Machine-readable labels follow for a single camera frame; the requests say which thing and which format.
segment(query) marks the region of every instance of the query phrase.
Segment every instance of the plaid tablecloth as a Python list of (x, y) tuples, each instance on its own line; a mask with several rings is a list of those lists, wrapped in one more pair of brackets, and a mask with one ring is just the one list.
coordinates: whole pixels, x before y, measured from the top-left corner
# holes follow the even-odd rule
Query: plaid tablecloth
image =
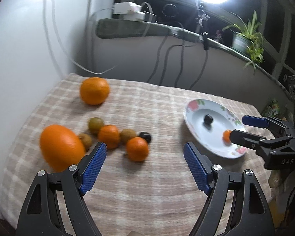
[[(141, 82), (109, 79), (111, 93), (104, 104), (89, 106), (79, 97), (84, 77), (70, 74), (39, 104), (19, 132), (6, 162), (0, 205), (4, 217), (16, 228), (20, 210), (36, 173), (45, 169), (40, 148), (41, 131), (50, 124), (60, 124), (76, 134), (87, 132), (91, 117), (101, 117), (120, 130), (132, 128), (152, 134), (150, 154), (144, 163), (132, 163), (123, 156), (124, 146), (109, 151), (91, 191), (85, 196), (90, 213), (104, 236), (127, 235), (131, 230), (144, 235), (188, 235), (194, 226), (206, 195), (197, 185), (183, 157), (183, 145), (193, 141), (212, 163), (227, 170), (252, 169), (266, 198), (270, 199), (268, 176), (263, 160), (249, 150), (239, 159), (223, 159), (204, 150), (188, 131), (183, 108), (195, 98), (216, 101), (237, 117), (260, 116), (251, 105), (213, 95)], [(273, 138), (264, 129), (247, 126), (254, 134)], [(62, 196), (59, 207), (68, 233), (74, 234)], [(226, 226), (232, 194), (227, 197), (218, 233)]]

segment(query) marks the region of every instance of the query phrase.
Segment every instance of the potted plant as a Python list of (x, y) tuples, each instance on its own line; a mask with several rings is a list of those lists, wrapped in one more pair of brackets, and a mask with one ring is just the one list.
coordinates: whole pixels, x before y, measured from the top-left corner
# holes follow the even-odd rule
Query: potted plant
[(224, 27), (222, 31), (229, 28), (238, 30), (238, 32), (234, 32), (232, 48), (250, 56), (251, 61), (247, 62), (244, 68), (252, 64), (256, 70), (256, 64), (259, 65), (263, 61), (263, 36), (257, 32), (257, 28), (261, 24), (257, 22), (257, 13), (254, 11), (252, 21), (248, 20), (247, 24), (238, 15), (234, 15), (241, 20), (243, 26), (232, 24)]

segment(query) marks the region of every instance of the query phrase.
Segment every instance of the silver screw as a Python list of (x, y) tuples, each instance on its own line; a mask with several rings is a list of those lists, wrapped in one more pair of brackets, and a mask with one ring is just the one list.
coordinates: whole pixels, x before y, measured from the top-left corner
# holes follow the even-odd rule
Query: silver screw
[(78, 167), (77, 167), (76, 165), (71, 165), (71, 166), (69, 167), (69, 170), (70, 170), (70, 171), (75, 171), (77, 168), (78, 168)]
[(38, 171), (37, 175), (38, 176), (43, 176), (43, 175), (45, 175), (45, 171), (44, 170), (40, 170), (40, 171)]
[(246, 173), (248, 176), (252, 176), (252, 175), (254, 174), (251, 170), (246, 170), (245, 173)]
[(216, 164), (216, 165), (213, 166), (213, 168), (214, 168), (214, 170), (220, 171), (222, 169), (222, 166)]

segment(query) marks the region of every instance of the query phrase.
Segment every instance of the white power strip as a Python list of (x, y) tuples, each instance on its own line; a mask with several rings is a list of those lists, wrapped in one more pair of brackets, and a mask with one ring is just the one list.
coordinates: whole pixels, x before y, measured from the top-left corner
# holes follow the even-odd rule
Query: white power strip
[(131, 21), (143, 21), (145, 13), (141, 12), (142, 7), (133, 2), (115, 3), (113, 14), (123, 15), (123, 19)]

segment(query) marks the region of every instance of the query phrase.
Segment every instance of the orange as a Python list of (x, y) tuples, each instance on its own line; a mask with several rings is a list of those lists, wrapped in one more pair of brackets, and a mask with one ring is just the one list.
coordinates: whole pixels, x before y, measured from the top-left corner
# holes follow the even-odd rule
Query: orange
[(61, 125), (50, 125), (39, 139), (41, 153), (45, 161), (56, 172), (78, 164), (85, 154), (85, 148), (76, 134)]
[(226, 142), (226, 143), (230, 143), (230, 134), (231, 134), (231, 130), (225, 130), (223, 132), (223, 140)]
[(148, 156), (148, 143), (141, 137), (132, 138), (126, 144), (126, 151), (131, 161), (144, 161)]
[(102, 126), (97, 137), (98, 141), (106, 144), (107, 149), (115, 149), (120, 143), (119, 130), (115, 125)]
[(110, 92), (108, 82), (103, 78), (93, 77), (82, 82), (81, 99), (89, 105), (99, 105), (105, 101)]

